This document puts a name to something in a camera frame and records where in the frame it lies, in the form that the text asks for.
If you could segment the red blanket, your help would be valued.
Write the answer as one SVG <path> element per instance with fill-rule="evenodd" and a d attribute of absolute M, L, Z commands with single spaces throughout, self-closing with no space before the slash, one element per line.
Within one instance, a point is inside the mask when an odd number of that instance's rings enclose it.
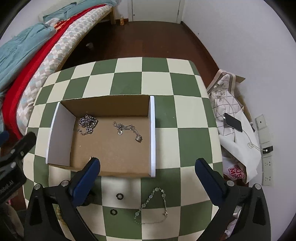
<path fill-rule="evenodd" d="M 1 131 L 26 131 L 39 89 L 79 39 L 112 9 L 101 1 L 71 3 L 1 46 Z"/>

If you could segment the red white plastic bag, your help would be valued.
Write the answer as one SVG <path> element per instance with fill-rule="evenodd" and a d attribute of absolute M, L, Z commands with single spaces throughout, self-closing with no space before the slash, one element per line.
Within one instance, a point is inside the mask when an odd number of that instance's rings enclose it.
<path fill-rule="evenodd" d="M 241 169 L 238 164 L 228 167 L 226 174 L 227 177 L 230 178 L 232 181 L 246 179 L 246 174 L 244 170 Z"/>

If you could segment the white patterned cloth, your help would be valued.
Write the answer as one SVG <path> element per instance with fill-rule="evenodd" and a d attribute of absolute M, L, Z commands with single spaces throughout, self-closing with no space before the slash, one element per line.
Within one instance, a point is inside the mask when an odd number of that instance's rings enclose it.
<path fill-rule="evenodd" d="M 236 75 L 218 70 L 207 93 L 222 148 L 223 174 L 230 180 L 251 181 L 257 175 L 262 149 L 235 97 Z"/>

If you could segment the black charger plug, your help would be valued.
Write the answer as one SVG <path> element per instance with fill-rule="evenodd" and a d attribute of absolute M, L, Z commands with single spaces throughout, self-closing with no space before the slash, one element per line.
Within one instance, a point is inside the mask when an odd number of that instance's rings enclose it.
<path fill-rule="evenodd" d="M 262 148 L 262 153 L 263 154 L 268 154 L 268 153 L 270 153 L 272 151 L 273 151 L 273 146 Z"/>

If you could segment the green cream checkered tablecloth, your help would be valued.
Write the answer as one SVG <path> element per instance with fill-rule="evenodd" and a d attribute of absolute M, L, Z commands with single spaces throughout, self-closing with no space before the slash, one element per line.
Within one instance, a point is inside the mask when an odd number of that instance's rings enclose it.
<path fill-rule="evenodd" d="M 156 104 L 156 177 L 98 177 L 95 200 L 79 212 L 99 240 L 197 240 L 214 217 L 194 170 L 198 158 L 222 170 L 218 131 L 206 88 L 193 62 L 119 58 L 91 62 L 50 75 L 34 102 L 28 130 L 37 145 L 25 156 L 23 187 L 55 186 L 72 173 L 45 163 L 50 122 L 61 100 L 148 94 Z"/>

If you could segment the black smartphone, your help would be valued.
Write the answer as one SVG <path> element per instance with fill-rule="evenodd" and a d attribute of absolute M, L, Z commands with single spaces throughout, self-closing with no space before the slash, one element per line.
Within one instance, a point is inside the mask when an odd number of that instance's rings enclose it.
<path fill-rule="evenodd" d="M 241 133 L 243 132 L 240 120 L 234 118 L 233 116 L 231 116 L 227 113 L 224 113 L 223 118 L 224 118 L 224 125 L 225 126 L 233 128 Z"/>

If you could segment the open cardboard box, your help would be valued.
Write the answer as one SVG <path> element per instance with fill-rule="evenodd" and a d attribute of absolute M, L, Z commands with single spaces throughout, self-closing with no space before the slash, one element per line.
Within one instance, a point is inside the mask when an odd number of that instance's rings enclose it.
<path fill-rule="evenodd" d="M 95 157 L 100 175 L 156 176 L 156 108 L 152 95 L 107 95 L 58 102 L 46 163 L 80 171 Z"/>

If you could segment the teal blanket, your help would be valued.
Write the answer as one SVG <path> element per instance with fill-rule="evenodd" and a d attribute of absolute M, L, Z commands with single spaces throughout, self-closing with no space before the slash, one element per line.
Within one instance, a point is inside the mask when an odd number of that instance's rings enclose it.
<path fill-rule="evenodd" d="M 117 6 L 119 1 L 62 1 L 42 14 L 42 21 L 30 26 L 1 46 L 1 93 L 15 80 L 16 76 L 50 40 L 57 30 L 50 23 L 54 20 L 67 20 L 82 11 L 107 4 Z"/>

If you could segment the checkered white mattress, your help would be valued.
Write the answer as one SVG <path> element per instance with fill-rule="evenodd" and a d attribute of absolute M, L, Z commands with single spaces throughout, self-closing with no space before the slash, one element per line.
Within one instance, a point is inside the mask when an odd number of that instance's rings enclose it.
<path fill-rule="evenodd" d="M 112 7 L 109 5 L 94 6 L 71 17 L 61 24 L 56 34 L 57 39 L 52 41 L 37 54 L 37 60 L 31 61 L 32 68 L 24 79 L 21 92 L 16 94 L 18 100 L 11 105 L 10 114 L 13 117 L 11 129 L 18 138 L 25 134 L 33 111 L 33 104 L 38 91 L 45 84 L 46 79 L 59 71 L 78 43 L 97 24 L 99 19 Z"/>

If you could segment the white door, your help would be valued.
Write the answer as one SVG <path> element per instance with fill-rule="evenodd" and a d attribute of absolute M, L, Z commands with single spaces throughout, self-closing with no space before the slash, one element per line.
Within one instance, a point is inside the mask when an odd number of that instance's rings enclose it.
<path fill-rule="evenodd" d="M 127 1 L 129 21 L 153 21 L 179 24 L 185 1 L 131 0 Z"/>

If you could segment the white wall outlet strip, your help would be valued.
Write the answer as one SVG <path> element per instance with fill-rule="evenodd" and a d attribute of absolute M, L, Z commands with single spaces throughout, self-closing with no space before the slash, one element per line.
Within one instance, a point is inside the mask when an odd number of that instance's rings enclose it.
<path fill-rule="evenodd" d="M 273 144 L 264 114 L 255 118 L 262 162 L 262 185 L 273 185 Z"/>

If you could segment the wooden bed frame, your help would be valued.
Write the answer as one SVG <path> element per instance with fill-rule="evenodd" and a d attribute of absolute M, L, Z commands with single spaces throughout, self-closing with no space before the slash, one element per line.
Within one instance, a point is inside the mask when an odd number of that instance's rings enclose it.
<path fill-rule="evenodd" d="M 115 9 L 112 7 L 108 12 L 106 12 L 100 19 L 99 23 L 101 22 L 107 22 L 110 21 L 112 25 L 116 24 L 116 19 L 115 19 Z"/>

